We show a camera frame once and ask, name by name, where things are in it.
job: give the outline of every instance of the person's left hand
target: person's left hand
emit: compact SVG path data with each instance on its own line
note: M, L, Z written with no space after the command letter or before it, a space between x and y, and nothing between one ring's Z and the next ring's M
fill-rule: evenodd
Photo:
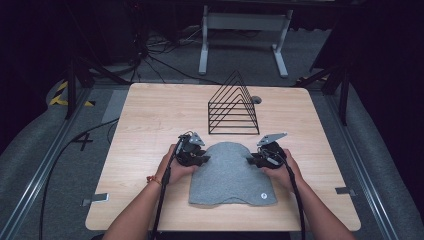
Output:
M162 161L160 162L158 166L158 170L156 171L156 178L160 181L162 181L163 174L165 173L166 166L168 165L168 160L171 157L173 151L175 148L175 144L172 144L169 147L168 153L163 156ZM181 177L192 174L198 166L190 166L190 167L184 167L181 164L178 163L176 159L174 159L171 163L171 177L169 179L169 184L173 184L178 182Z

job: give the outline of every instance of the hand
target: hand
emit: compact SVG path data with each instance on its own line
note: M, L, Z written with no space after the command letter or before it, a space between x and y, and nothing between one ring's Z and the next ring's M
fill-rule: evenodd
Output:
M290 151L288 149L283 149L284 153L287 155L287 164L293 170L295 175L296 183L304 181L302 178L302 174L300 173L299 166L296 161L293 159ZM287 188L290 192L293 192L293 187L290 181L289 173L287 172L286 166L281 166L277 169L270 169L263 167L262 171L268 175L270 178L276 179L283 187Z
M172 144L169 147L168 153L163 156L162 161L159 164L158 170L156 171L155 176L162 180L162 176L165 173L166 166L168 165L168 160L171 157L172 153L174 152L175 144ZM173 184L178 182L181 177L192 174L198 166L190 166L190 167L184 167L181 164L178 163L177 159L174 159L171 163L171 177L169 179L169 184Z

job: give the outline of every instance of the triangular wire rack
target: triangular wire rack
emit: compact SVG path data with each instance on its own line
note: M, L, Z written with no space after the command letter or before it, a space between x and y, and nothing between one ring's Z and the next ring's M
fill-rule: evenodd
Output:
M234 71L208 102L209 134L259 135L255 105Z

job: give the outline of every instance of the gray felt pad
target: gray felt pad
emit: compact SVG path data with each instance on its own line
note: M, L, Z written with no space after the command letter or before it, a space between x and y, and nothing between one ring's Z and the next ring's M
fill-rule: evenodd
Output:
M208 148L211 158L193 173L189 203L215 205L277 202L271 180L256 165L249 165L249 149L239 143L222 142Z

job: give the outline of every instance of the forearm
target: forearm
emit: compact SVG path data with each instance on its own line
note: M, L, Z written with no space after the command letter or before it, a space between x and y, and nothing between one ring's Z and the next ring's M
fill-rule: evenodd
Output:
M315 239L355 239L305 181L299 181L298 189Z
M154 181L147 184L113 221L103 239L145 239L160 189Z

